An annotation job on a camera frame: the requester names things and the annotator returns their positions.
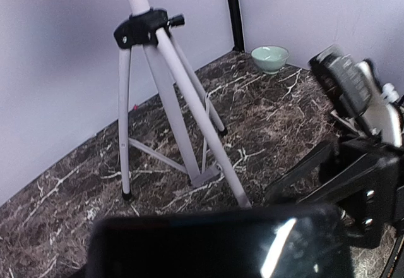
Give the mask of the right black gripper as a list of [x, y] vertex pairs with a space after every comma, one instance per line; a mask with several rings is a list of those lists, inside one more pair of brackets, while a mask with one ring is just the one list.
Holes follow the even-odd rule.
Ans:
[[317, 201], [334, 203], [353, 218], [349, 243], [376, 248], [385, 224], [397, 221], [397, 191], [403, 182], [403, 148], [371, 139], [321, 141], [266, 190], [269, 204], [291, 200], [283, 191], [319, 168]]

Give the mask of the white music stand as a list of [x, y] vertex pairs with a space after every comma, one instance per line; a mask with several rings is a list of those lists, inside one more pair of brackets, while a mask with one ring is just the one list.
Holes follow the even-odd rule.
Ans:
[[[184, 16], [170, 17], [166, 10], [152, 8], [148, 0], [129, 0], [129, 3], [131, 15], [114, 31], [114, 38], [119, 48], [118, 132], [123, 199], [129, 200], [132, 197], [129, 180], [129, 148], [134, 147], [187, 174], [191, 184], [196, 187], [222, 175], [227, 180], [238, 205], [249, 208], [251, 203], [220, 141], [220, 137], [227, 134], [227, 128], [180, 45], [170, 32], [171, 28], [185, 24]], [[128, 135], [131, 52], [137, 45], [143, 48], [147, 60], [161, 56], [168, 66], [169, 71], [163, 72], [158, 66], [149, 64], [170, 129], [180, 151], [182, 163], [164, 156]], [[216, 162], [210, 167], [206, 166], [206, 159], [203, 159], [201, 163], [196, 160], [175, 87], [184, 97], [203, 135], [202, 156], [206, 157], [207, 153], [211, 152], [215, 157]]]

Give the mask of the black metronome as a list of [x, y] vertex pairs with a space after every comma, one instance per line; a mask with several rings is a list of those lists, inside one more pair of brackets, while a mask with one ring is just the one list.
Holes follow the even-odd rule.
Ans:
[[87, 277], [353, 277], [331, 205], [111, 217], [92, 231]]

